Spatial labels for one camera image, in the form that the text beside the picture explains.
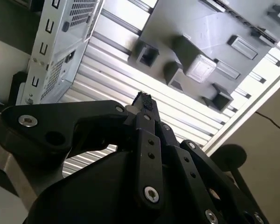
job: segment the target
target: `screw hole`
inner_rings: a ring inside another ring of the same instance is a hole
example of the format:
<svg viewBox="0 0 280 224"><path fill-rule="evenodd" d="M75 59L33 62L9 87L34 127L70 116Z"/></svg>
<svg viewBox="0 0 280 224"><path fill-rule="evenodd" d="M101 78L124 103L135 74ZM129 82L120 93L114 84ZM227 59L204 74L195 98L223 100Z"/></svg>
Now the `screw hole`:
<svg viewBox="0 0 280 224"><path fill-rule="evenodd" d="M45 139L53 146L60 146L65 143L65 137L60 132L48 132L45 135Z"/></svg>
<svg viewBox="0 0 280 224"><path fill-rule="evenodd" d="M24 122L31 124L33 121L30 118L24 118Z"/></svg>
<svg viewBox="0 0 280 224"><path fill-rule="evenodd" d="M193 178L196 178L196 174L194 174L193 172L191 172L190 174Z"/></svg>
<svg viewBox="0 0 280 224"><path fill-rule="evenodd" d="M152 140L148 140L148 143L152 146L154 145L154 141L152 141Z"/></svg>
<svg viewBox="0 0 280 224"><path fill-rule="evenodd" d="M148 153L147 155L148 155L148 157L151 158L152 160L155 158L154 154L152 154L152 153Z"/></svg>
<svg viewBox="0 0 280 224"><path fill-rule="evenodd" d="M151 119L147 114L144 114L144 118L145 118L146 120L150 120L150 119Z"/></svg>

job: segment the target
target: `metal bar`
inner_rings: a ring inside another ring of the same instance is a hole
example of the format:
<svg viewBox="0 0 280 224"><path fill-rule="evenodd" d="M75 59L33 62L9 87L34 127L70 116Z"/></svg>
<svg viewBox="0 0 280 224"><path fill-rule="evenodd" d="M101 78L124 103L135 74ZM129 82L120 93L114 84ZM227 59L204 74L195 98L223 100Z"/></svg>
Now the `metal bar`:
<svg viewBox="0 0 280 224"><path fill-rule="evenodd" d="M128 0L107 0L104 5L104 10L122 19L139 31L143 30L150 16L149 13Z"/></svg>

